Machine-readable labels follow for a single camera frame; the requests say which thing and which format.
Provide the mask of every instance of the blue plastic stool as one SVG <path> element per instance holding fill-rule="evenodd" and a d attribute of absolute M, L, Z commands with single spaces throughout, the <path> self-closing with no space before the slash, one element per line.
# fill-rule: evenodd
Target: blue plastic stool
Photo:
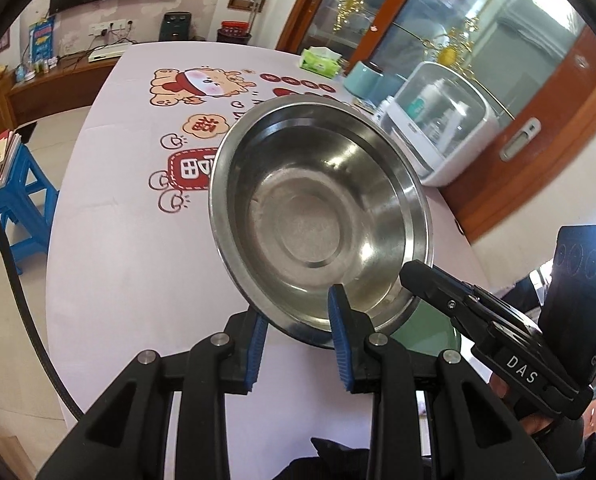
<path fill-rule="evenodd" d="M 27 184 L 29 172 L 35 182 Z M 46 189 L 44 211 L 39 211 L 31 201 L 30 195 Z M 0 223 L 6 229 L 10 220 L 20 223 L 29 237 L 11 246 L 18 274 L 22 270 L 17 265 L 31 254 L 49 252 L 49 237 L 58 201 L 58 191 L 49 182 L 28 148 L 21 144 L 15 154 L 14 161 L 4 187 L 0 188 Z"/>

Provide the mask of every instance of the door handle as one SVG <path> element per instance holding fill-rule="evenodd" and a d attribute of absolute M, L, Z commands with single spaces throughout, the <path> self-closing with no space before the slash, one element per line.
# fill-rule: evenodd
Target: door handle
<path fill-rule="evenodd" d="M 514 158 L 529 142 L 540 133 L 542 124 L 535 117 L 529 119 L 524 126 L 518 130 L 511 139 L 500 150 L 500 158 L 503 162 L 509 162 Z"/>

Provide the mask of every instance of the stainless steel bowl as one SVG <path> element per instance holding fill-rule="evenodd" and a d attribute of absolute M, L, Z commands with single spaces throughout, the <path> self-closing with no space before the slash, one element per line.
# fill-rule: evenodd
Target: stainless steel bowl
<path fill-rule="evenodd" d="M 332 346 L 327 290 L 391 333 L 417 301 L 404 262 L 431 263 L 427 199 L 405 156 L 349 105 L 272 99 L 220 144 L 209 187 L 216 244 L 242 294 L 276 327 Z"/>

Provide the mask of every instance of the glass panel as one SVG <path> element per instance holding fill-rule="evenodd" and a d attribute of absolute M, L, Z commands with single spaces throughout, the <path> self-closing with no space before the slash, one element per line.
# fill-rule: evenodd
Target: glass panel
<path fill-rule="evenodd" d="M 405 78 L 424 60 L 450 66 L 474 82 L 504 128 L 583 26 L 566 0 L 408 0 L 371 60 Z"/>
<path fill-rule="evenodd" d="M 327 46 L 350 59 L 384 1 L 322 0 L 298 54 L 312 46 Z"/>

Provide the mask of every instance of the black speaker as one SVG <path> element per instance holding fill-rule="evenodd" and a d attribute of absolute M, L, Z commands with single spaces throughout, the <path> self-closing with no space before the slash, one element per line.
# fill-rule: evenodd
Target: black speaker
<path fill-rule="evenodd" d="M 158 41 L 189 41 L 191 37 L 191 12 L 166 12 L 162 16 Z"/>

